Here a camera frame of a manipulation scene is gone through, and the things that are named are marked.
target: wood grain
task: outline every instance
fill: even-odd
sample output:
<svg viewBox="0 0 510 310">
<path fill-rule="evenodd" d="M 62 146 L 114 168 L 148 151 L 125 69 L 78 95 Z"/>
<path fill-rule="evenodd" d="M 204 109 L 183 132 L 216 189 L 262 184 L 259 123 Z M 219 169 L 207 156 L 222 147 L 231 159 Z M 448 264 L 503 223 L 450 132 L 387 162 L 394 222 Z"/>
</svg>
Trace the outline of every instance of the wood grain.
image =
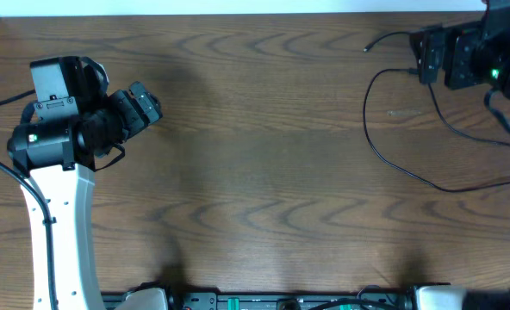
<svg viewBox="0 0 510 310">
<path fill-rule="evenodd" d="M 510 287 L 510 186 L 440 193 L 383 164 L 362 129 L 381 69 L 414 66 L 380 34 L 478 14 L 215 15 L 3 19 L 0 99 L 29 90 L 28 63 L 88 55 L 110 90 L 142 81 L 165 118 L 96 174 L 102 290 L 162 278 L 224 291 L 338 291 L 412 281 Z M 457 137 L 416 77 L 370 94 L 370 134 L 397 164 L 445 187 L 510 177 L 510 148 Z M 486 87 L 437 96 L 448 120 L 509 140 Z M 24 102 L 0 108 L 0 159 Z M 510 103 L 499 102 L 510 114 Z M 28 219 L 0 173 L 0 308 L 30 308 Z"/>
</svg>

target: black cable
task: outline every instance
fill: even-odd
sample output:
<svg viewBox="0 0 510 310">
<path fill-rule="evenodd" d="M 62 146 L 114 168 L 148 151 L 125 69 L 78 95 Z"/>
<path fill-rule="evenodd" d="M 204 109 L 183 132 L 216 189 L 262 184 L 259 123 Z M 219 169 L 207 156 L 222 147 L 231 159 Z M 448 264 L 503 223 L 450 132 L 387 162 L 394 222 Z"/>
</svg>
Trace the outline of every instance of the black cable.
<svg viewBox="0 0 510 310">
<path fill-rule="evenodd" d="M 17 95 L 17 96 L 13 96 L 11 98 L 8 98 L 8 99 L 5 99 L 5 100 L 2 100 L 0 101 L 0 106 L 3 106 L 4 104 L 8 104 L 8 103 L 11 103 L 11 102 L 14 102 L 16 100 L 20 100 L 26 96 L 31 96 L 34 94 L 34 90 L 28 90 L 20 95 Z"/>
<path fill-rule="evenodd" d="M 20 118 L 20 124 L 29 124 L 33 119 L 33 114 L 35 112 L 34 105 L 37 101 L 33 101 L 28 103 L 22 111 L 22 117 Z"/>
<path fill-rule="evenodd" d="M 474 141 L 477 141 L 477 142 L 483 142 L 483 143 L 489 143 L 489 144 L 493 144 L 493 145 L 497 145 L 497 146 L 510 146 L 510 143 L 509 142 L 504 142 L 504 141 L 497 141 L 497 140 L 492 140 L 492 139 L 482 139 L 482 138 L 476 138 L 476 137 L 472 137 L 466 133 L 462 133 L 461 131 L 457 130 L 456 128 L 454 128 L 453 126 L 451 126 L 451 124 L 449 124 L 446 119 L 443 117 L 443 114 L 441 113 L 441 110 L 438 108 L 438 104 L 437 104 L 437 98 L 435 98 L 435 93 L 433 92 L 433 88 L 431 87 L 430 84 L 428 84 L 429 86 L 429 92 L 431 93 L 431 98 L 433 99 L 433 105 L 435 105 L 435 110 L 437 111 L 437 115 L 439 117 L 439 119 L 443 122 L 443 124 L 445 124 L 452 132 L 454 132 L 455 134 L 459 134 L 460 136 L 464 137 L 464 138 L 467 138 L 467 139 L 470 139 L 470 140 L 474 140 Z"/>
<path fill-rule="evenodd" d="M 444 191 L 444 192 L 447 192 L 447 193 L 465 193 L 465 192 L 470 192 L 470 191 L 475 191 L 475 190 L 480 190 L 480 189 L 490 189 L 490 188 L 493 188 L 493 187 L 498 187 L 498 186 L 502 186 L 502 185 L 508 185 L 510 184 L 510 181 L 505 181 L 505 182 L 500 182 L 500 183 L 493 183 L 493 184 L 489 184 L 489 185 L 483 185 L 483 186 L 472 186 L 472 187 L 468 187 L 468 188 L 463 188 L 463 189 L 446 189 L 446 188 L 443 188 L 443 187 L 440 187 L 438 185 L 436 185 L 435 183 L 432 183 L 428 180 L 426 180 L 425 178 L 423 177 L 420 177 L 416 174 L 413 174 L 412 172 L 404 169 L 404 168 L 401 168 L 400 166 L 396 165 L 396 164 L 393 164 L 391 163 L 390 161 L 388 161 L 377 149 L 376 147 L 374 146 L 374 144 L 372 143 L 372 140 L 370 139 L 370 135 L 368 134 L 368 127 L 366 125 L 366 104 L 368 102 L 368 96 L 370 94 L 370 90 L 372 88 L 372 85 L 374 84 L 374 82 L 376 81 L 376 79 L 382 75 L 383 73 L 385 72 L 407 72 L 407 73 L 413 73 L 413 69 L 385 69 L 385 70 L 381 70 L 380 72 L 378 72 L 373 78 L 372 80 L 370 81 L 370 85 L 368 85 L 368 89 L 366 90 L 366 96 L 364 97 L 364 105 L 363 105 L 363 109 L 362 109 L 362 117 L 363 117 L 363 125 L 364 125 L 364 134 L 366 135 L 366 140 L 368 141 L 368 144 L 370 145 L 372 151 L 374 151 L 374 153 L 385 163 L 385 164 L 388 164 L 389 166 L 401 171 L 401 172 L 404 172 L 405 174 L 409 175 L 410 177 L 413 177 L 415 178 L 416 180 L 419 180 L 435 189 L 438 189 L 440 191 Z M 435 95 L 433 94 L 432 92 L 432 88 L 431 86 L 429 87 L 430 91 L 431 91 L 431 94 L 432 94 L 432 98 L 433 98 L 433 101 L 435 103 L 435 107 L 437 109 L 437 111 L 440 113 L 440 110 L 438 110 L 438 105 L 436 103 L 436 100 L 435 100 Z M 443 121 L 443 123 L 447 124 L 448 125 L 448 128 L 450 128 L 451 130 L 453 130 L 455 133 L 457 134 L 460 134 L 461 136 L 465 137 L 465 138 L 468 138 L 468 139 L 471 139 L 471 140 L 475 140 L 475 141 L 479 141 L 479 142 L 487 142 L 487 143 L 492 143 L 492 144 L 496 144 L 496 145 L 501 145 L 501 146 L 510 146 L 510 144 L 508 144 L 507 142 L 500 142 L 500 141 L 494 141 L 494 140 L 487 140 L 487 139 L 479 139 L 479 138 L 475 138 L 475 137 L 471 137 L 465 133 L 461 133 L 459 131 L 457 131 L 455 128 L 453 128 L 452 126 L 450 126 L 448 124 L 448 122 L 446 122 L 445 118 L 442 117 L 442 115 L 440 116 L 441 118 L 441 121 Z"/>
<path fill-rule="evenodd" d="M 399 310 L 398 307 L 386 305 L 382 302 L 376 301 L 361 301 L 358 299 L 352 298 L 342 298 L 336 301 L 327 302 L 325 304 L 321 304 L 316 307 L 309 308 L 308 310 L 326 310 L 332 307 L 343 306 L 343 305 L 360 305 L 360 306 L 372 306 L 376 308 L 381 308 L 385 310 Z"/>
<path fill-rule="evenodd" d="M 395 31 L 395 32 L 392 32 L 392 33 L 389 33 L 389 34 L 385 34 L 377 39 L 375 39 L 373 42 L 371 42 L 369 45 L 367 45 L 365 48 L 364 48 L 364 52 L 367 53 L 370 51 L 370 49 L 372 49 L 372 47 L 374 47 L 375 44 L 377 44 L 379 41 L 385 39 L 385 38 L 388 38 L 390 37 L 391 35 L 398 35 L 398 34 L 408 34 L 410 35 L 410 32 L 408 31 Z"/>
<path fill-rule="evenodd" d="M 364 291 L 365 291 L 365 290 L 367 290 L 367 289 L 369 289 L 369 288 L 380 288 L 380 286 L 379 286 L 379 285 L 376 285 L 376 284 L 366 285 L 366 287 L 364 287 L 363 289 L 361 289 L 361 290 L 358 292 L 358 294 L 357 294 L 357 299 L 358 299 L 358 300 L 361 300 L 361 299 L 362 299 L 362 294 L 364 293 Z M 391 297 L 389 297 L 389 295 L 388 295 L 388 294 L 385 294 L 385 293 L 384 293 L 384 295 L 385 295 L 385 297 L 387 297 L 387 300 L 388 300 L 390 303 L 392 303 L 393 305 L 397 306 L 396 302 L 398 301 L 398 298 L 397 298 L 397 301 L 393 301 L 393 300 L 391 299 Z M 364 307 L 364 306 L 360 306 L 360 307 L 361 307 L 363 310 L 368 310 L 368 308 L 367 308 L 367 307 Z"/>
<path fill-rule="evenodd" d="M 50 210 L 42 197 L 37 193 L 34 188 L 29 185 L 19 174 L 11 170 L 5 164 L 0 162 L 0 170 L 15 179 L 21 186 L 23 186 L 29 194 L 39 203 L 40 210 L 44 217 L 42 224 L 45 227 L 47 234 L 47 268 L 48 268 L 48 293 L 50 297 L 50 303 L 52 310 L 58 309 L 58 299 L 56 298 L 56 283 L 54 281 L 54 252 L 53 252 L 53 235 L 52 235 L 52 224 L 53 219 L 50 216 Z"/>
<path fill-rule="evenodd" d="M 120 161 L 120 160 L 125 158 L 125 147 L 124 146 L 118 145 L 118 144 L 114 143 L 113 147 L 116 148 L 117 150 L 121 151 L 121 153 L 119 155 L 117 155 L 115 158 L 113 158 L 108 164 L 106 164 L 102 168 L 98 168 L 98 169 L 94 170 L 94 172 L 98 172 L 98 171 L 100 171 L 102 169 L 106 169 L 108 167 L 111 167 L 112 165 L 116 164 L 118 161 Z"/>
</svg>

